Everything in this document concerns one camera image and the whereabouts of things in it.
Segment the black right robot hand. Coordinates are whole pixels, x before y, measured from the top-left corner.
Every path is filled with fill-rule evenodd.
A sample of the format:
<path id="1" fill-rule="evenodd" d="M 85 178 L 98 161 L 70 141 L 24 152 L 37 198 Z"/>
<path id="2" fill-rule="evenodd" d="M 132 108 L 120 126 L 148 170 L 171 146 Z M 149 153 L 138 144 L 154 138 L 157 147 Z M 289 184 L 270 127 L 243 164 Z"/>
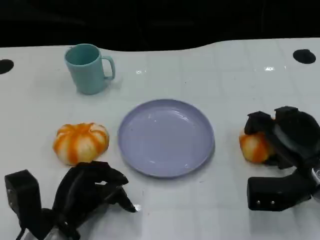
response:
<path id="1" fill-rule="evenodd" d="M 262 136 L 273 153 L 263 162 L 279 169 L 308 169 L 320 163 L 320 125 L 297 107 L 282 106 L 275 117 L 256 111 L 248 114 L 244 133 Z"/>

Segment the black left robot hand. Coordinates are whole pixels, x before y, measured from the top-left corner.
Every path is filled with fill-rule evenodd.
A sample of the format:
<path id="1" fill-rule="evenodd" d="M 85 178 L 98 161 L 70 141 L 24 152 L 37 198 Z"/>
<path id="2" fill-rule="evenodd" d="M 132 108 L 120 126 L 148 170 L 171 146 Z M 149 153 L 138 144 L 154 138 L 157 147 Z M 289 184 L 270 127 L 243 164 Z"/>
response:
<path id="1" fill-rule="evenodd" d="M 52 210 L 76 228 L 104 204 L 118 204 L 125 211 L 136 213 L 123 189 L 128 183 L 126 176 L 107 162 L 78 163 L 60 182 Z"/>

